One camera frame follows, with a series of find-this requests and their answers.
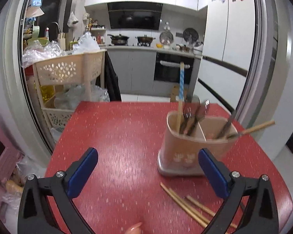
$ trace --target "chopstick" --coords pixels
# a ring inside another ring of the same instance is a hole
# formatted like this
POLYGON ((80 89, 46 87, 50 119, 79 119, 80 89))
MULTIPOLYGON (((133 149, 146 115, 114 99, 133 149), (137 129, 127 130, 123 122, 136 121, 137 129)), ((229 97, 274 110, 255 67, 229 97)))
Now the chopstick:
POLYGON ((194 207, 192 207, 184 199, 180 198, 179 195, 176 194, 174 190, 169 188, 169 191, 173 194, 173 196, 175 196, 179 201, 181 201, 189 210, 191 210, 193 214, 195 214, 197 217, 199 217, 205 223, 209 224, 210 220, 208 220, 205 216, 203 216, 199 211, 197 211, 194 207))
MULTIPOLYGON (((216 213, 212 210, 210 210, 208 207, 204 206, 203 204, 199 203, 197 200, 193 199, 190 195, 187 195, 186 198, 191 201, 194 205, 196 205, 197 207, 199 207, 201 210, 205 211, 207 214, 211 215, 212 217, 214 217, 216 215, 216 213)), ((232 228, 237 228, 238 226, 235 225, 234 223, 231 223, 230 226, 232 228)))
POLYGON ((257 126, 254 126, 254 127, 251 127, 249 129, 245 129, 243 130, 242 132, 239 132, 237 134, 231 134, 231 135, 228 135, 227 136, 227 139, 230 139, 230 138, 234 138, 234 137, 239 137, 241 135, 245 135, 245 134, 249 134, 249 133, 253 133, 253 132, 256 132, 256 131, 259 131, 259 130, 262 130, 262 129, 265 129, 267 127, 270 127, 272 125, 276 124, 276 122, 274 120, 271 120, 271 121, 267 121, 263 124, 260 124, 260 125, 257 125, 257 126))
POLYGON ((179 201, 169 190, 168 188, 161 182, 161 187, 164 189, 164 191, 189 215, 191 216, 199 225, 201 225, 203 228, 206 228, 207 223, 201 220, 198 216, 196 216, 194 213, 192 213, 189 208, 187 208, 181 201, 179 201))

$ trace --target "white tile floor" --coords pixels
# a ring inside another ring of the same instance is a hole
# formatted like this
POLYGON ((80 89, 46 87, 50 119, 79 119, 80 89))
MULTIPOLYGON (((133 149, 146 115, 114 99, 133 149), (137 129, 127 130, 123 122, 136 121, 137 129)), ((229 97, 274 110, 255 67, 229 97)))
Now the white tile floor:
POLYGON ((121 94, 122 102, 170 102, 169 97, 154 97, 143 95, 121 94))

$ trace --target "utensil holder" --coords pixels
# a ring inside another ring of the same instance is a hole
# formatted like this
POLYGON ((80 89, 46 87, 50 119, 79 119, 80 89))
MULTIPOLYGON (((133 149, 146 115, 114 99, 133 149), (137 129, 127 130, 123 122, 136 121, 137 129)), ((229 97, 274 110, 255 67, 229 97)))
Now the utensil holder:
MULTIPOLYGON (((212 139, 226 122, 227 119, 222 117, 206 116, 197 124, 193 135, 187 136, 176 132, 177 112, 169 112, 164 140, 157 156, 158 172, 163 176, 204 175, 198 162, 199 150, 208 148, 217 160, 221 160, 237 140, 212 139)), ((188 121, 186 131, 192 123, 193 120, 188 121)), ((231 124, 226 135, 232 133, 237 133, 237 130, 231 124)))

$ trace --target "oven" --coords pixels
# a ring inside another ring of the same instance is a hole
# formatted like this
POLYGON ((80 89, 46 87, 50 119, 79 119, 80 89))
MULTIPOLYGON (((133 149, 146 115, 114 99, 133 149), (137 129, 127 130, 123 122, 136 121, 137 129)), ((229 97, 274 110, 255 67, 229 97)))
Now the oven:
POLYGON ((174 54, 156 54, 154 81, 179 83, 181 62, 185 64, 184 84, 188 85, 191 79, 194 58, 174 54))

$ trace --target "red speckled tabletop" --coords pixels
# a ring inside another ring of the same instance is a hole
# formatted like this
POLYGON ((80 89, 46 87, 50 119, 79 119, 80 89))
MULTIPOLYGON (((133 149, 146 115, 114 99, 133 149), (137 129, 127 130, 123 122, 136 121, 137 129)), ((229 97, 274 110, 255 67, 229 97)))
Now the red speckled tabletop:
MULTIPOLYGON (((46 176, 66 170, 88 147, 98 150, 99 162, 80 196, 73 200, 97 234, 124 233, 138 222, 143 222, 143 234, 201 233, 203 228, 162 190, 160 182, 182 197, 190 194, 213 211, 220 207, 222 200, 205 177, 167 178, 157 172, 157 153, 166 115, 171 110, 177 110, 177 103, 82 102, 68 122, 46 176)), ((211 104, 208 115, 229 116, 217 104, 211 104)), ((243 130, 237 122, 234 125, 238 131, 243 130)), ((293 210, 293 201, 280 173, 254 139, 249 135, 241 137, 223 162, 243 176, 269 176, 281 230, 293 210)), ((59 226, 69 233, 53 198, 50 202, 59 226)), ((238 209, 235 224, 241 215, 238 209)))

